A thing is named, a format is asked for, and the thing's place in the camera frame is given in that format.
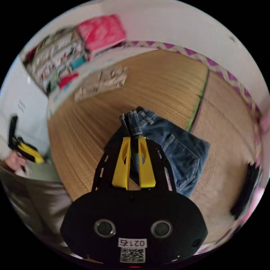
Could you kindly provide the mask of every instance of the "jeans back pocket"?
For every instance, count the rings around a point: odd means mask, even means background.
[[[179,192],[187,184],[191,185],[191,181],[195,179],[200,159],[176,139],[173,134],[167,137],[161,147],[171,164],[175,177],[174,182]]]

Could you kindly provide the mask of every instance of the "pink sleeve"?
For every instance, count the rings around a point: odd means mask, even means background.
[[[269,132],[270,130],[270,109],[268,112],[262,116],[260,119],[260,128],[263,135]]]

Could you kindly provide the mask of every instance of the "gray pants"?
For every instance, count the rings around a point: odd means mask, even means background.
[[[40,240],[78,257],[60,235],[65,213],[72,203],[62,183],[28,179],[2,168],[0,181],[19,217]]]

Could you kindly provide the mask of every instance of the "qr code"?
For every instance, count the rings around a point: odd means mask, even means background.
[[[145,248],[121,248],[120,262],[145,262]]]

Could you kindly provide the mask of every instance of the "person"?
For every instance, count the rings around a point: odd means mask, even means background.
[[[13,173],[18,171],[19,169],[25,168],[25,166],[26,159],[17,151],[12,151],[5,160],[0,161],[0,167]]]
[[[38,175],[42,166],[43,171],[48,171],[49,167],[51,175],[57,175],[50,160],[35,164],[12,151],[0,161],[0,181],[13,208],[32,233],[54,249],[80,258],[71,252],[60,234],[71,198],[58,176],[52,181],[46,179],[50,177],[48,174],[43,178],[42,173]]]

